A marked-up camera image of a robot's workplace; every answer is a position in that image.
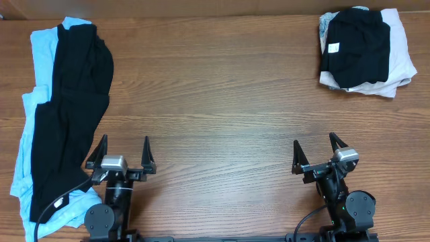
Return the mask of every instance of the garment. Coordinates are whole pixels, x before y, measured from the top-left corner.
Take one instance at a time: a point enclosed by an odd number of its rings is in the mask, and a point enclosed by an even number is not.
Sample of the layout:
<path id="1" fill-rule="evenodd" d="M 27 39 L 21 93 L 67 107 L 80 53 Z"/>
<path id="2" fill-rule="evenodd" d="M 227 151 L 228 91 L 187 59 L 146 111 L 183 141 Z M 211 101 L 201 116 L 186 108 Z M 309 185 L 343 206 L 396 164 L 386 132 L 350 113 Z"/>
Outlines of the garment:
<path id="1" fill-rule="evenodd" d="M 30 220 L 59 195 L 87 180 L 81 169 L 93 135 L 109 105 L 114 74 L 112 55 L 92 24 L 57 27 L 58 44 L 52 74 L 52 97 L 38 104 L 32 145 L 33 196 Z M 81 187 L 86 192 L 87 182 Z M 69 203 L 64 196 L 50 206 L 41 219 L 45 223 Z"/>
<path id="2" fill-rule="evenodd" d="M 326 46 L 328 23 L 338 13 L 326 13 L 320 17 L 320 43 L 324 52 Z M 382 20 L 390 26 L 390 58 L 388 79 L 386 82 L 375 84 L 363 83 L 356 87 L 344 88 L 348 92 L 381 95 L 395 97 L 396 89 L 401 85 L 411 82 L 411 78 L 417 74 L 408 53 L 406 33 L 404 31 L 397 9 L 384 9 L 381 11 Z M 320 83 L 328 85 L 331 89 L 340 89 L 333 76 L 328 71 L 322 71 Z"/>
<path id="3" fill-rule="evenodd" d="M 321 71 L 329 71 L 341 88 L 385 82 L 389 57 L 390 26 L 381 13 L 346 9 L 329 23 Z"/>
<path id="4" fill-rule="evenodd" d="M 91 22 L 66 17 L 63 26 L 69 29 L 73 25 L 90 24 Z M 52 69 L 58 42 L 57 29 L 39 30 L 30 36 L 32 43 L 34 72 L 36 86 L 33 92 L 22 95 L 26 124 L 19 142 L 19 151 L 15 164 L 15 173 L 10 194 L 19 198 L 20 215 L 26 232 L 26 241 L 33 241 L 36 223 L 30 222 L 30 205 L 33 195 L 33 180 L 31 176 L 31 150 L 34 133 L 34 114 L 37 104 L 50 100 L 52 90 Z M 101 203 L 100 197 L 89 189 L 84 193 L 80 190 L 69 194 L 69 205 L 55 212 L 46 224 L 39 226 L 39 238 L 49 235 L 67 225 L 79 227 L 83 224 L 85 213 L 94 204 Z"/>

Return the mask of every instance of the wood grain surface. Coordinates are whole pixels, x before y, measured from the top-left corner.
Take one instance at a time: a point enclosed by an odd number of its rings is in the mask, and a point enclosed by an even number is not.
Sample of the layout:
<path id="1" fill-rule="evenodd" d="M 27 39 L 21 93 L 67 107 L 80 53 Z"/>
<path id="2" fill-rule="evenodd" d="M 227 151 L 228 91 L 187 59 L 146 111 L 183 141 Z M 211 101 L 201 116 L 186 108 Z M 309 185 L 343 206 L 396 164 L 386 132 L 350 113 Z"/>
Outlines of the wood grain surface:
<path id="1" fill-rule="evenodd" d="M 401 16 L 418 70 L 396 98 L 318 84 L 317 15 L 94 19 L 115 62 L 110 106 L 95 144 L 138 167 L 148 135 L 157 174 L 135 185 L 130 226 L 145 236 L 285 235 L 323 204 L 291 174 L 293 140 L 311 163 L 336 132 L 360 154 L 345 179 L 376 197 L 381 241 L 430 237 L 430 14 Z M 9 195 L 34 86 L 30 34 L 58 21 L 0 23 L 0 241 L 24 241 Z M 103 195 L 104 186 L 95 189 Z M 327 212 L 301 231 L 330 223 Z M 78 241 L 84 226 L 41 241 Z"/>

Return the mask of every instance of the black cloth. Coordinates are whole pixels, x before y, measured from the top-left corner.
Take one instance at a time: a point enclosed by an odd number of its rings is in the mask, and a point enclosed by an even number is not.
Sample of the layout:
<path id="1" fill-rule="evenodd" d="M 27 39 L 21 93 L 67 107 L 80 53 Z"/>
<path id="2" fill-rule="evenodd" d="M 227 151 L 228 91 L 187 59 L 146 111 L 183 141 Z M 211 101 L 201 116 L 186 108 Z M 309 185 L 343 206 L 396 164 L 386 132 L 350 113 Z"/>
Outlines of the black cloth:
<path id="1" fill-rule="evenodd" d="M 114 62 L 109 49 L 91 24 L 58 26 L 58 44 L 52 74 L 52 97 L 36 108 L 32 144 L 33 196 L 30 221 L 59 195 L 83 183 L 81 169 L 97 125 L 109 105 Z M 81 188 L 86 192 L 88 183 Z M 51 206 L 41 219 L 49 218 L 69 203 Z"/>
<path id="2" fill-rule="evenodd" d="M 339 51 L 329 53 L 329 44 Z M 388 79 L 390 26 L 380 11 L 347 9 L 329 23 L 321 71 L 329 71 L 340 88 Z"/>

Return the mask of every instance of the brown tabletop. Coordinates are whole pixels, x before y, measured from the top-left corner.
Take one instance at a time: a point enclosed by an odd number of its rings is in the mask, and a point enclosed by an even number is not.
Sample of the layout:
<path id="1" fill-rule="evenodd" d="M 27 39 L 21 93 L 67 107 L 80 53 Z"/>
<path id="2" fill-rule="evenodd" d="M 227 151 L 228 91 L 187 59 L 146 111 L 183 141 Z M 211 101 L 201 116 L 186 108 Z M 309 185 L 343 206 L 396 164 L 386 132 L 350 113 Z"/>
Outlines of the brown tabletop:
<path id="1" fill-rule="evenodd" d="M 114 56 L 110 106 L 95 133 L 138 167 L 144 136 L 158 171 L 135 184 L 130 227 L 145 236 L 285 235 L 323 204 L 291 174 L 293 140 L 311 163 L 336 132 L 360 154 L 345 181 L 376 197 L 381 241 L 430 238 L 430 13 L 400 15 L 418 74 L 397 96 L 318 84 L 318 16 L 94 19 Z M 0 22 L 0 241 L 24 241 L 9 195 L 34 86 L 30 34 L 58 21 Z M 103 195 L 104 186 L 95 189 Z M 330 224 L 327 212 L 301 231 Z M 78 241 L 84 226 L 41 241 Z"/>

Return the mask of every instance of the clothing label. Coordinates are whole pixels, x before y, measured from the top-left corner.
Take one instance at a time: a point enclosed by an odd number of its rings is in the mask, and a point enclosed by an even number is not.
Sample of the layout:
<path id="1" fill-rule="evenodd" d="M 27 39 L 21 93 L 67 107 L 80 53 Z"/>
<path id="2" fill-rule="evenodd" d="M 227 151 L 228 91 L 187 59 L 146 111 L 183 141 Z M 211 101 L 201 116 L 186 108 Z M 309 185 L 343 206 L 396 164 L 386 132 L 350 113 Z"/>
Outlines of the clothing label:
<path id="1" fill-rule="evenodd" d="M 62 198 L 58 199 L 58 200 L 54 203 L 54 207 L 55 207 L 55 208 L 58 208 L 61 204 L 62 204 Z"/>
<path id="2" fill-rule="evenodd" d="M 339 51 L 339 43 L 329 44 L 329 53 L 336 53 Z"/>

